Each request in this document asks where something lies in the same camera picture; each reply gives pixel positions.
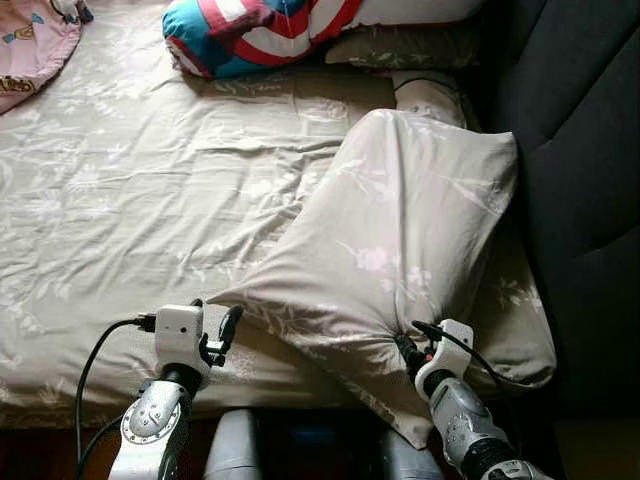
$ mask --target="cushion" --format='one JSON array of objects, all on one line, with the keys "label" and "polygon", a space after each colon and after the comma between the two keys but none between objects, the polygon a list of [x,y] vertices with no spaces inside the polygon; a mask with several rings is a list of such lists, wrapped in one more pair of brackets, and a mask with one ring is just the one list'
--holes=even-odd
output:
[{"label": "cushion", "polygon": [[229,77],[284,65],[338,36],[361,0],[177,0],[162,18],[184,71]]},{"label": "cushion", "polygon": [[433,70],[394,70],[391,80],[397,110],[467,128],[463,97],[451,75]]},{"label": "cushion", "polygon": [[[556,370],[556,352],[542,301],[517,229],[503,218],[491,239],[471,314],[474,348],[514,394],[544,386]],[[465,372],[476,393],[496,396],[493,380],[476,362]]]},{"label": "cushion", "polygon": [[247,321],[315,359],[424,447],[428,407],[393,338],[412,320],[467,319],[513,194],[515,155],[509,133],[374,110],[265,260],[209,303],[244,305]]},{"label": "cushion", "polygon": [[344,33],[326,63],[393,69],[461,69],[474,64],[480,37],[469,25],[432,28],[367,27]]},{"label": "cushion", "polygon": [[364,0],[348,27],[459,22],[478,11],[484,0]]}]

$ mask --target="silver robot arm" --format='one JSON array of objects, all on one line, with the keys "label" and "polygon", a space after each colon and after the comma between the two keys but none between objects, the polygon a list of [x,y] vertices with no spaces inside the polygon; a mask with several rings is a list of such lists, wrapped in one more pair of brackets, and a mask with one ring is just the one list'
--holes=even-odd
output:
[{"label": "silver robot arm", "polygon": [[166,305],[150,319],[155,332],[159,378],[143,385],[120,425],[120,450],[109,480],[175,479],[178,456],[188,437],[191,404],[209,381],[212,366],[223,366],[242,308],[232,307],[210,342],[202,332],[202,302]]},{"label": "silver robot arm", "polygon": [[471,356],[440,332],[472,348],[471,327],[452,319],[435,329],[421,322],[413,325],[438,342],[435,351],[420,352],[404,335],[396,338],[396,344],[418,395],[429,404],[447,462],[466,480],[552,480],[518,458],[505,432],[462,380]]}]

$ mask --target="pink blanket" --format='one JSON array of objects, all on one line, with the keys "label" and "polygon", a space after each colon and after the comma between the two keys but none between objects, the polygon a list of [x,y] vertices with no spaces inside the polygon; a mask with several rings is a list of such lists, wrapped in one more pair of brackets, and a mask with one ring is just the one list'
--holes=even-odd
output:
[{"label": "pink blanket", "polygon": [[0,0],[0,113],[33,95],[62,68],[80,29],[80,16],[54,9],[49,0]]}]

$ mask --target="beige bed sheet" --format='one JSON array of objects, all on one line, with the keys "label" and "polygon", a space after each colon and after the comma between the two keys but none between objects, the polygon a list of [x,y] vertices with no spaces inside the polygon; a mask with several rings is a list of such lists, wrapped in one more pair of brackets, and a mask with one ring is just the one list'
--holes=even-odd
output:
[{"label": "beige bed sheet", "polygon": [[[0,117],[0,426],[65,426],[100,333],[209,297],[281,236],[347,130],[395,104],[390,81],[328,67],[205,83],[172,69],[166,2],[94,1],[61,75]],[[220,310],[207,307],[205,329]],[[153,375],[153,337],[127,327],[89,378],[102,422]],[[196,402],[355,406],[300,353],[242,325]]]}]

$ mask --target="pillowcase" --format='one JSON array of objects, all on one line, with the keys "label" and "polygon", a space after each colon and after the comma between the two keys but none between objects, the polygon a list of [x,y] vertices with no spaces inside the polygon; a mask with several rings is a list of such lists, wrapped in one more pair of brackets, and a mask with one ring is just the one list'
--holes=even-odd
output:
[{"label": "pillowcase", "polygon": [[[553,376],[557,361],[551,330],[522,241],[508,215],[491,239],[466,323],[473,328],[473,347],[509,380],[503,384],[511,392],[540,388]],[[467,368],[465,380],[479,395],[499,394],[476,362]]]},{"label": "pillowcase", "polygon": [[467,128],[462,94],[451,75],[434,70],[394,70],[391,80],[396,110]]},{"label": "pillowcase", "polygon": [[265,260],[209,303],[242,304],[246,321],[315,359],[422,448],[428,407],[393,338],[415,319],[464,321],[513,194],[515,155],[510,133],[374,110]]},{"label": "pillowcase", "polygon": [[356,67],[457,70],[475,63],[479,34],[469,25],[432,28],[367,27],[343,33],[326,63]]},{"label": "pillowcase", "polygon": [[483,3],[484,0],[364,0],[347,28],[459,22],[476,13]]}]

